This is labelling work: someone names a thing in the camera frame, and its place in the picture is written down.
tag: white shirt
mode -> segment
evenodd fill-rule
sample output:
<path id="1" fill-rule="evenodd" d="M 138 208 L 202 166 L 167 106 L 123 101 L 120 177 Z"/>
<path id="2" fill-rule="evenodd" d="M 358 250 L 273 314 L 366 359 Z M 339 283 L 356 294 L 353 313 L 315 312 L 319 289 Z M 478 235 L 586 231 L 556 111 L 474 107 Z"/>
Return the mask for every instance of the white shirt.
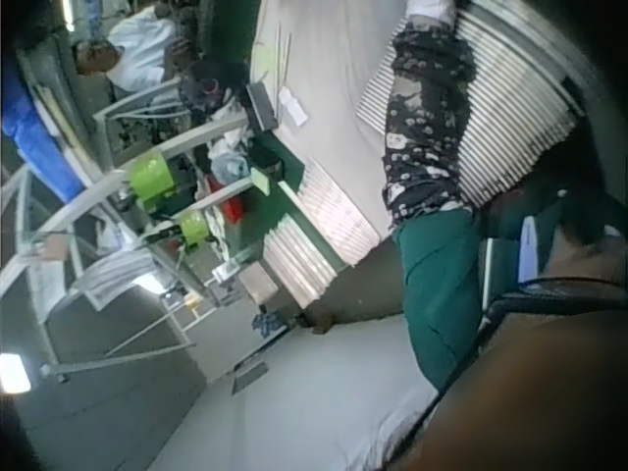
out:
<path id="1" fill-rule="evenodd" d="M 171 20 L 158 20 L 155 7 L 148 7 L 113 27 L 109 41 L 123 50 L 120 61 L 107 73 L 119 88 L 138 92 L 164 79 L 166 47 L 177 37 Z"/>

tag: garment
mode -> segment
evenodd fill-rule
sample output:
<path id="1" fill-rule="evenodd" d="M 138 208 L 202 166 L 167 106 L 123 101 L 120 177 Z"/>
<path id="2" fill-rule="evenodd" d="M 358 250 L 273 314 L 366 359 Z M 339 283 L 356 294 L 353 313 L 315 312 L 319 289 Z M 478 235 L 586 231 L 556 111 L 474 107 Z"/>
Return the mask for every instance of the garment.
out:
<path id="1" fill-rule="evenodd" d="M 2 58 L 2 132 L 13 139 L 28 168 L 64 203 L 84 187 L 41 121 L 15 57 Z"/>
<path id="2" fill-rule="evenodd" d="M 401 255 L 410 341 L 422 373 L 441 390 L 472 347 L 483 315 L 478 253 L 484 235 L 479 215 L 462 198 L 458 172 L 473 56 L 447 25 L 426 17 L 411 17 L 393 44 L 383 196 Z M 484 226 L 490 236 L 518 240 L 524 218 L 534 215 L 542 270 L 566 217 L 592 239 L 605 224 L 626 229 L 625 208 L 618 211 L 600 194 L 569 191 L 560 198 L 559 189 L 531 179 Z"/>
<path id="3" fill-rule="evenodd" d="M 109 41 L 122 50 L 120 61 L 107 72 L 119 88 L 136 93 L 164 79 L 165 50 L 177 39 L 175 24 L 158 20 L 155 7 L 148 7 L 119 22 L 109 33 Z"/>

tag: ceiling light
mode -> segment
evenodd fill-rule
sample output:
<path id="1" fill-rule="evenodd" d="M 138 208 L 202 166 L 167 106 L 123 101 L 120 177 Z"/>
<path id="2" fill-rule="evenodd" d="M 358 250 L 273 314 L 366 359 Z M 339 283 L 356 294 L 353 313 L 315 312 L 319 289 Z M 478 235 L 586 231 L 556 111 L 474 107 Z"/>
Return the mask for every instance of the ceiling light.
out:
<path id="1" fill-rule="evenodd" d="M 30 381 L 19 355 L 0 353 L 0 384 L 2 384 L 2 390 L 6 394 L 20 394 L 30 391 Z"/>
<path id="2" fill-rule="evenodd" d="M 75 12 L 72 8 L 72 0 L 63 0 L 63 19 L 66 22 L 66 29 L 69 32 L 75 30 Z"/>

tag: white paper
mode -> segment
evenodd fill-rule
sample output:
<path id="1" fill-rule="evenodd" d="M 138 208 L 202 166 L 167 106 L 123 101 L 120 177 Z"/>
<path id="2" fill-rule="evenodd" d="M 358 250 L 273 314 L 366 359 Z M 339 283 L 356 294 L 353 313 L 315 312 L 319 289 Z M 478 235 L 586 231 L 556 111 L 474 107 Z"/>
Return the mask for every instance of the white paper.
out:
<path id="1" fill-rule="evenodd" d="M 305 124 L 308 120 L 308 116 L 305 114 L 305 111 L 303 111 L 303 107 L 298 100 L 292 96 L 290 90 L 285 87 L 282 88 L 282 91 L 279 92 L 279 101 L 286 107 L 298 128 Z"/>
<path id="2" fill-rule="evenodd" d="M 64 262 L 32 262 L 27 276 L 37 321 L 43 324 L 52 309 L 66 296 Z"/>

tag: fluorescent light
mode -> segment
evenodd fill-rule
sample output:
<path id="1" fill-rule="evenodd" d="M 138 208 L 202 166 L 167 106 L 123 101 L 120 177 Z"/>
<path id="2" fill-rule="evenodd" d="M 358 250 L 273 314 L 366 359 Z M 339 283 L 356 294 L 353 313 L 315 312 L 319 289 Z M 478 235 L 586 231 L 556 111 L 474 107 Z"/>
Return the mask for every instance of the fluorescent light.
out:
<path id="1" fill-rule="evenodd" d="M 152 292 L 153 294 L 163 294 L 164 292 L 166 292 L 166 289 L 161 283 L 159 283 L 157 278 L 155 278 L 155 275 L 152 273 L 142 275 L 141 277 L 135 279 L 134 283 L 139 287 L 142 287 L 147 291 Z"/>
<path id="2" fill-rule="evenodd" d="M 0 353 L 0 383 L 6 394 L 30 391 L 30 381 L 19 355 Z"/>
<path id="3" fill-rule="evenodd" d="M 75 12 L 72 8 L 72 0 L 63 0 L 63 19 L 66 21 L 66 29 L 69 32 L 75 30 Z"/>

